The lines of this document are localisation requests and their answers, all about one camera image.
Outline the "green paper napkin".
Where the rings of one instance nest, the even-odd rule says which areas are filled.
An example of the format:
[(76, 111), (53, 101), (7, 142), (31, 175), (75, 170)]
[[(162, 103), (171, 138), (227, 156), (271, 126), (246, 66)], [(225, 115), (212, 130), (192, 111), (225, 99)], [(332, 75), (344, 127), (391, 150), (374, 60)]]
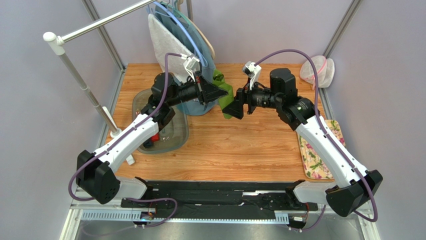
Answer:
[(218, 69), (215, 69), (213, 71), (212, 84), (227, 92), (227, 95), (218, 99), (218, 105), (220, 106), (220, 109), (223, 110), (234, 100), (233, 87), (230, 84), (226, 83), (224, 74)]

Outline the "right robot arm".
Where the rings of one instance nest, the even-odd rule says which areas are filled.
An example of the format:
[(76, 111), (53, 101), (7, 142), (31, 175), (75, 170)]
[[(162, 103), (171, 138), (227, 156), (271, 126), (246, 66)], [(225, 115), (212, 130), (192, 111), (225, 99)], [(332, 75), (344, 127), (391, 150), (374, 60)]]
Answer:
[(383, 176), (359, 163), (326, 126), (324, 118), (316, 116), (314, 103), (298, 94), (296, 78), (288, 68), (272, 70), (269, 87), (257, 82), (257, 67), (244, 67), (243, 72), (248, 76), (247, 83), (236, 91), (223, 113), (242, 119), (244, 105), (248, 114), (257, 107), (275, 109), (278, 117), (308, 142), (334, 178), (329, 183), (294, 182), (285, 190), (293, 202), (328, 205), (336, 214), (346, 217), (367, 201), (373, 201)]

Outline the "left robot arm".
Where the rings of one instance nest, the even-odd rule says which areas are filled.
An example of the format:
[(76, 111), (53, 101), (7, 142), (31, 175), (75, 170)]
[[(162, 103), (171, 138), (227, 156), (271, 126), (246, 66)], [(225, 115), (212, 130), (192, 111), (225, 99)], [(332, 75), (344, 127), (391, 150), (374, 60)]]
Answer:
[(121, 164), (143, 143), (163, 130), (175, 116), (174, 106), (198, 100), (201, 105), (215, 102), (228, 91), (207, 80), (198, 71), (185, 83), (176, 83), (171, 73), (158, 74), (150, 89), (147, 104), (117, 137), (94, 152), (82, 151), (77, 157), (72, 183), (104, 205), (114, 198), (140, 199), (146, 184), (138, 178), (118, 178)]

